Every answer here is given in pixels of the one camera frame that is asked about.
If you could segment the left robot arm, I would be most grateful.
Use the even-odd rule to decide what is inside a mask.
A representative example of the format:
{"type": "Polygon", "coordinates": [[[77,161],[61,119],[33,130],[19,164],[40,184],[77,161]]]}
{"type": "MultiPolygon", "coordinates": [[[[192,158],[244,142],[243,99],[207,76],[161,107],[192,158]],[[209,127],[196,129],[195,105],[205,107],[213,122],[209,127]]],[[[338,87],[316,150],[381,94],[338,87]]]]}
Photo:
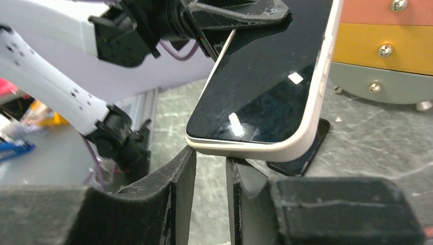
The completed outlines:
{"type": "Polygon", "coordinates": [[[267,29],[285,20],[282,1],[1,1],[1,77],[63,116],[129,183],[149,172],[149,129],[87,87],[141,82],[126,74],[195,40],[205,56],[219,54],[214,31],[267,29]]]}

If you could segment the beige phone case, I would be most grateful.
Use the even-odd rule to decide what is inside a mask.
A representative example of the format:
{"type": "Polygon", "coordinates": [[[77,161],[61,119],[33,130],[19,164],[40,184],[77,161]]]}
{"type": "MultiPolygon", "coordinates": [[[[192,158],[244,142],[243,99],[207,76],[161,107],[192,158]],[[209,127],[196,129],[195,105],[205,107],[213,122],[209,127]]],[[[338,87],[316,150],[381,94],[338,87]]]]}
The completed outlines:
{"type": "Polygon", "coordinates": [[[286,162],[312,145],[342,1],[208,1],[230,34],[187,122],[206,155],[286,162]]]}

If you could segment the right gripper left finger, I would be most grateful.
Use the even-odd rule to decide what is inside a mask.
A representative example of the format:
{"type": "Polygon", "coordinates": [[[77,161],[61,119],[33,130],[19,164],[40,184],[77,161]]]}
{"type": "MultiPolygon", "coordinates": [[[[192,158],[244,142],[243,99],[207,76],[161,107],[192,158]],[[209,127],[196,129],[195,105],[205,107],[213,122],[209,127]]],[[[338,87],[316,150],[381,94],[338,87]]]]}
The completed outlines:
{"type": "Polygon", "coordinates": [[[108,194],[92,187],[3,186],[1,244],[187,244],[197,155],[108,194]]]}

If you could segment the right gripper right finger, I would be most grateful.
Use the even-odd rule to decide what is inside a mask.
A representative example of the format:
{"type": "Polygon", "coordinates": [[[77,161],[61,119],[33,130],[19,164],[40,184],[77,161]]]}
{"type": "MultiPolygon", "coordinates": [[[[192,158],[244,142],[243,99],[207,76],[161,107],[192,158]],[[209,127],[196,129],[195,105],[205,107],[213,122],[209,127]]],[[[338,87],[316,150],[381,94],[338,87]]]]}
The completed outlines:
{"type": "Polygon", "coordinates": [[[374,177],[269,178],[226,160],[232,244],[423,244],[400,188],[374,177]]]}

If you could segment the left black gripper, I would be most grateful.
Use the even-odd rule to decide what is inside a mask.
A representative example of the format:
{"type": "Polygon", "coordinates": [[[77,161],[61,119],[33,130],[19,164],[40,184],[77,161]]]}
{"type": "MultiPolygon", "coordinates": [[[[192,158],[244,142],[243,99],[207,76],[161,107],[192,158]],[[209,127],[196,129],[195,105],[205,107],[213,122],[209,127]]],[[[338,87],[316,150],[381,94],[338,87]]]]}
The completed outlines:
{"type": "Polygon", "coordinates": [[[207,58],[218,54],[201,30],[248,29],[276,25],[290,13],[283,1],[164,1],[162,40],[194,40],[207,58]]]}

